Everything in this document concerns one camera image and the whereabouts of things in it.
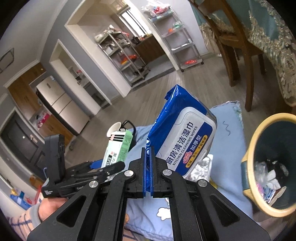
kitchen cleaning wipes package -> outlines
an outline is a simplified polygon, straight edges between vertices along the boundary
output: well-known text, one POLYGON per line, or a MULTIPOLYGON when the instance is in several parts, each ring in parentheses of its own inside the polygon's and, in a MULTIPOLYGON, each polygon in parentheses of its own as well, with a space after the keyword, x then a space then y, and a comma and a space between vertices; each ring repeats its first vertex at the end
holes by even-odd
POLYGON ((167 100, 147 137, 156 156, 168 168, 188 178, 199 161, 209 153, 217 120, 198 99, 179 85, 166 94, 167 100))

dining table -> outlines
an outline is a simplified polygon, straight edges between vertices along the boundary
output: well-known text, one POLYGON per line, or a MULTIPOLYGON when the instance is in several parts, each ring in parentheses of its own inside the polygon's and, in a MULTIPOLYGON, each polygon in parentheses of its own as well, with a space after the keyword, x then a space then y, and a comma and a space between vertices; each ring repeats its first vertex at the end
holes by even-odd
MULTIPOLYGON (((203 0, 189 0, 197 5, 203 0)), ((285 102, 296 107, 296 40, 285 21, 266 0, 226 0, 242 23, 247 40, 262 50, 273 65, 285 102)), ((202 14, 191 4, 196 21, 210 52, 219 53, 215 36, 202 14)), ((219 31, 235 33, 222 10, 207 15, 219 31)))

striped sleeve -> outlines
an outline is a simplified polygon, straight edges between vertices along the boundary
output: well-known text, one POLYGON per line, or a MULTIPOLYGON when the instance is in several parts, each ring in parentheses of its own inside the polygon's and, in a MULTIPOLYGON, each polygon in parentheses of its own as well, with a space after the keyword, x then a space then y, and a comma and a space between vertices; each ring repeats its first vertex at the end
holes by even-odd
POLYGON ((30 217, 30 209, 28 209, 19 217, 7 219, 11 227, 22 238, 22 240, 26 240, 29 233, 34 229, 30 217))
MULTIPOLYGON (((12 226, 14 231, 24 241, 26 241, 29 233, 40 224, 40 220, 38 217, 38 208, 39 208, 39 205, 37 204, 29 208, 26 212, 24 212, 19 217, 7 218, 9 221, 9 224, 12 226)), ((137 233, 124 229, 122 241, 149 241, 149 240, 142 235, 139 235, 137 233)))

chair leg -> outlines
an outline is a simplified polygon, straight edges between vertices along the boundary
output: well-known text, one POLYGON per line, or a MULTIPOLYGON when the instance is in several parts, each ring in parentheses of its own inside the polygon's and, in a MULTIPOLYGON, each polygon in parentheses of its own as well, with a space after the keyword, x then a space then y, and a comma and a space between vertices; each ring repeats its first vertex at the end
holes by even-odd
POLYGON ((252 57, 247 53, 244 53, 244 64, 246 66, 246 75, 247 75, 247 93, 246 93, 246 103, 245 109, 249 112, 252 108, 253 94, 254 94, 254 70, 252 57))
POLYGON ((259 60, 261 74, 265 75, 265 66, 264 66, 264 60, 263 60, 262 54, 258 54, 258 60, 259 60))
POLYGON ((237 58, 236 58, 236 52, 235 49, 229 46, 226 46, 228 52, 229 52, 229 59, 232 66, 232 72, 233 72, 233 79, 239 80, 240 79, 240 73, 239 73, 239 66, 237 64, 237 58))
POLYGON ((235 59, 233 48, 222 44, 220 41, 217 41, 217 45, 220 49, 227 70, 229 85, 233 87, 236 84, 235 80, 238 80, 240 78, 239 69, 237 61, 235 59))

human hand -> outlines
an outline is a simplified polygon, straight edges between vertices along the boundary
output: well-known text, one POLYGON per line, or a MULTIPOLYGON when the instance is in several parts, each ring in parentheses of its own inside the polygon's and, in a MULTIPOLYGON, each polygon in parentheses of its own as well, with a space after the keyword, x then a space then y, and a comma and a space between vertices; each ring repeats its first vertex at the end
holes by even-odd
POLYGON ((68 199, 62 197, 44 198, 39 206, 38 214, 41 222, 53 214, 68 199))

